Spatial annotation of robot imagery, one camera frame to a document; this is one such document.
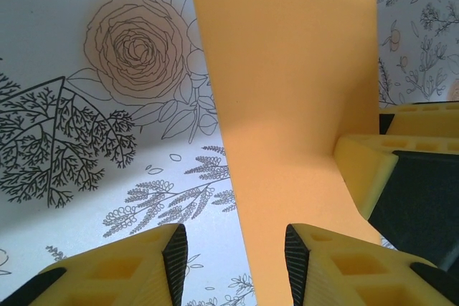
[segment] yellow plastic panel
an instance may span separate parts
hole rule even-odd
[[[368,219],[398,157],[395,150],[459,154],[459,139],[403,135],[344,135],[334,157],[360,214]]]
[[[432,263],[318,227],[290,225],[285,258],[295,305],[453,305],[410,269]]]
[[[332,156],[341,134],[378,133],[376,2],[194,4],[257,302],[289,305],[287,224],[379,242]]]
[[[459,138],[459,102],[398,105],[381,114],[394,114],[389,135]]]
[[[163,225],[50,265],[67,271],[32,306],[179,306],[186,256],[184,226]]]

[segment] floral wallpaper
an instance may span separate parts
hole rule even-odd
[[[458,1],[375,1],[381,107],[459,100]],[[181,222],[183,305],[255,306],[193,0],[2,0],[0,28],[0,300]]]

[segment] yellow foam block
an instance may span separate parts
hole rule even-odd
[[[334,157],[360,214],[368,219],[391,176],[396,150],[459,154],[459,139],[404,135],[344,135]]]
[[[169,224],[59,261],[67,271],[32,306],[179,306],[186,232]]]
[[[295,305],[451,306],[410,265],[425,259],[306,224],[287,228]]]
[[[332,156],[341,134],[378,133],[376,2],[194,4],[257,302],[289,305],[287,224],[379,242]]]
[[[381,114],[393,115],[386,134],[459,138],[459,102],[398,105]]]

